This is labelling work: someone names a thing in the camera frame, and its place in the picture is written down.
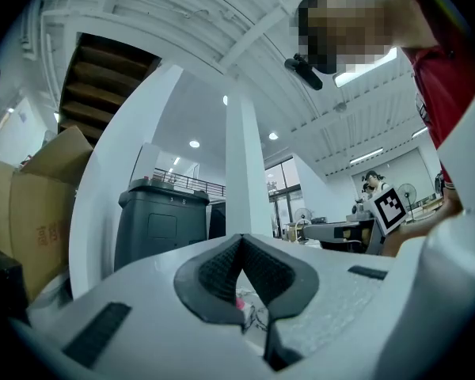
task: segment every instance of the wooden stair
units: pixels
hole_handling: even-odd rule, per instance
[[[59,132],[79,127],[93,146],[160,58],[114,40],[83,34],[63,85]]]

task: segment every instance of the cardboard box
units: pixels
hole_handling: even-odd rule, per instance
[[[22,264],[30,302],[67,268],[76,188],[91,153],[72,127],[21,170],[0,161],[0,250]]]

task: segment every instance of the black rubber strip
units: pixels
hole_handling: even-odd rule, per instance
[[[110,302],[63,352],[82,366],[91,368],[130,311],[131,307],[125,304]]]
[[[366,268],[364,266],[358,266],[358,265],[352,266],[351,268],[348,269],[348,271],[350,273],[355,273],[356,275],[366,276],[366,277],[369,277],[370,279],[376,279],[376,280],[384,280],[388,273],[385,270]]]

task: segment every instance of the black trash bin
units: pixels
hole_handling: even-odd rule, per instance
[[[168,183],[139,179],[120,196],[114,270],[144,257],[206,241],[204,192],[185,193]]]

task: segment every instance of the ceiling light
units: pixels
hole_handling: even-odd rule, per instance
[[[418,130],[417,132],[414,132],[412,134],[412,138],[415,138],[416,136],[419,136],[420,134],[422,134],[423,132],[426,132],[427,130],[428,130],[428,127],[424,127],[421,130]]]
[[[379,154],[379,153],[382,152],[382,151],[383,151],[383,148],[374,150],[373,152],[370,152],[369,154],[365,154],[365,155],[363,155],[363,156],[361,156],[361,157],[359,157],[359,158],[357,158],[357,159],[352,159],[352,160],[350,161],[350,164],[352,165],[352,164],[354,164],[354,163],[360,162],[360,161],[362,161],[363,159],[366,159],[366,158],[368,158],[368,157],[370,157],[370,156]]]
[[[350,72],[345,72],[340,74],[339,76],[336,76],[334,78],[334,82],[336,83],[336,86],[341,87],[346,85],[348,82],[351,82],[355,78],[358,78],[359,76],[362,76],[363,74],[369,72],[370,70],[373,70],[384,63],[390,62],[393,59],[396,59],[397,57],[397,48],[394,47],[392,48],[387,55],[385,55],[383,58],[380,58],[378,61],[374,63],[368,63],[364,65],[355,65],[355,69],[350,71]]]

